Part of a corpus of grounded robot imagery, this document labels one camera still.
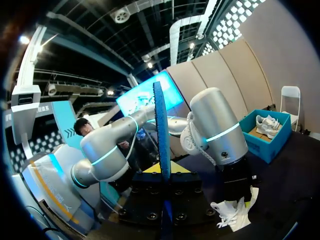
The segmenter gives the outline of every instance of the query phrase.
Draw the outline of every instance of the blue cardboard box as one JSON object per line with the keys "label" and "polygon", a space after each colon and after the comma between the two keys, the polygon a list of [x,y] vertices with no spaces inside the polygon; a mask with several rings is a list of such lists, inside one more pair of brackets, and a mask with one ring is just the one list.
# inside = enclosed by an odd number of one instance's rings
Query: blue cardboard box
{"label": "blue cardboard box", "polygon": [[[260,115],[263,118],[266,118],[268,115],[270,115],[276,120],[278,119],[278,122],[282,125],[280,131],[270,142],[249,134],[249,132],[256,127],[257,115]],[[277,111],[259,109],[253,110],[248,116],[242,119],[239,124],[244,134],[246,143],[248,144],[249,151],[266,161],[268,164],[275,158],[281,148],[285,145],[292,131],[290,114]]]}

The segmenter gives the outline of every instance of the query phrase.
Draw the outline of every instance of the black hair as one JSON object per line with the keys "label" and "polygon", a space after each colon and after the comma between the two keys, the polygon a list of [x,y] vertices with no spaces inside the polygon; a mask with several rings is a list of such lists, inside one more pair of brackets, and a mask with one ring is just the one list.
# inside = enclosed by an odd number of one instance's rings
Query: black hair
{"label": "black hair", "polygon": [[73,125],[74,131],[76,134],[82,136],[80,129],[84,127],[86,124],[90,124],[90,122],[85,118],[79,118],[75,124]]}

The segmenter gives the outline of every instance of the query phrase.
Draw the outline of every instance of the black table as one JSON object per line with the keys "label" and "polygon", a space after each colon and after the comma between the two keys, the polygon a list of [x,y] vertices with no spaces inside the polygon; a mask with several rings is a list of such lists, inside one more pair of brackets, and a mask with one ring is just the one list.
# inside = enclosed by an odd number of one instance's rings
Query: black table
{"label": "black table", "polygon": [[[248,215],[251,224],[222,239],[283,239],[296,222],[299,226],[312,198],[319,194],[319,154],[320,141],[297,132],[292,132],[270,164],[248,152],[252,175],[260,180],[255,186],[258,198]],[[223,200],[220,178],[208,159],[188,156],[177,163],[199,173],[209,202]]]}

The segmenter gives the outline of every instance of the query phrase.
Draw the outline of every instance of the blue screen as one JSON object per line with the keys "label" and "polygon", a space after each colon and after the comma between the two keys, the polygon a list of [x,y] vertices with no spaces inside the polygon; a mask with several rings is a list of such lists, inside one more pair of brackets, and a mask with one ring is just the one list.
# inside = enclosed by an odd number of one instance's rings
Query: blue screen
{"label": "blue screen", "polygon": [[155,104],[154,82],[161,84],[166,110],[184,101],[169,74],[162,71],[116,99],[124,116],[133,114],[142,106]]}

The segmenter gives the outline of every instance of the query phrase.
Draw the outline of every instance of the white folding chair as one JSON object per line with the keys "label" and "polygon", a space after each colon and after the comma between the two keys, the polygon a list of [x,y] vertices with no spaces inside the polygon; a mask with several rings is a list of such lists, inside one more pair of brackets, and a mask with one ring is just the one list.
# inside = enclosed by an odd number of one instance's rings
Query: white folding chair
{"label": "white folding chair", "polygon": [[[298,108],[298,115],[293,115],[289,112],[282,111],[282,100],[283,97],[295,98],[299,99],[299,108]],[[290,114],[291,118],[291,125],[296,124],[295,131],[297,131],[298,121],[299,121],[299,114],[300,114],[300,100],[301,100],[301,93],[300,88],[297,86],[283,86],[281,89],[281,105],[280,105],[280,112],[285,114]]]}

